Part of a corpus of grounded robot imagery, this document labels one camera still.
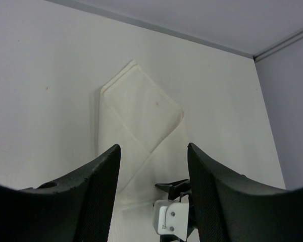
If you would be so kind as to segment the white cloth napkin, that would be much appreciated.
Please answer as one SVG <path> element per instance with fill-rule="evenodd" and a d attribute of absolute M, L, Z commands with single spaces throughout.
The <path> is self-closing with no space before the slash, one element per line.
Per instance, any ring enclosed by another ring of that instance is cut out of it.
<path fill-rule="evenodd" d="M 153 204 L 167 195 L 156 184 L 188 178 L 184 111 L 133 61 L 98 97 L 95 152 L 121 148 L 108 240 L 158 241 Z"/>

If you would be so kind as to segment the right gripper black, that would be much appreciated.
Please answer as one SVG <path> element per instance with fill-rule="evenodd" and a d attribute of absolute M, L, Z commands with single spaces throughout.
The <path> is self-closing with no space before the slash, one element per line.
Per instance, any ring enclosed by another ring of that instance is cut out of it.
<path fill-rule="evenodd" d="M 155 184 L 155 187 L 168 194 L 166 200 L 176 200 L 189 204 L 187 238 L 197 229 L 194 201 L 189 179 L 179 180 L 168 184 Z M 174 235 L 160 235 L 160 241 L 182 241 Z"/>

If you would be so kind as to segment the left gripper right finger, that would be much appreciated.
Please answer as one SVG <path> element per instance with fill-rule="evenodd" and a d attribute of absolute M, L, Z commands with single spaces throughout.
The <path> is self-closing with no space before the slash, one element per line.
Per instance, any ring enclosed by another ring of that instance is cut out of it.
<path fill-rule="evenodd" d="M 303 188 L 254 181 L 194 143 L 187 162 L 200 241 L 303 241 Z"/>

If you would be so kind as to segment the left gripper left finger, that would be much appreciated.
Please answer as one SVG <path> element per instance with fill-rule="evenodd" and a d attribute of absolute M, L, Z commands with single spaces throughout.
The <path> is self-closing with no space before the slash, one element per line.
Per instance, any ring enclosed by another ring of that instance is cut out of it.
<path fill-rule="evenodd" d="M 116 144 L 37 188 L 0 185 L 0 241 L 107 241 L 120 160 Z"/>

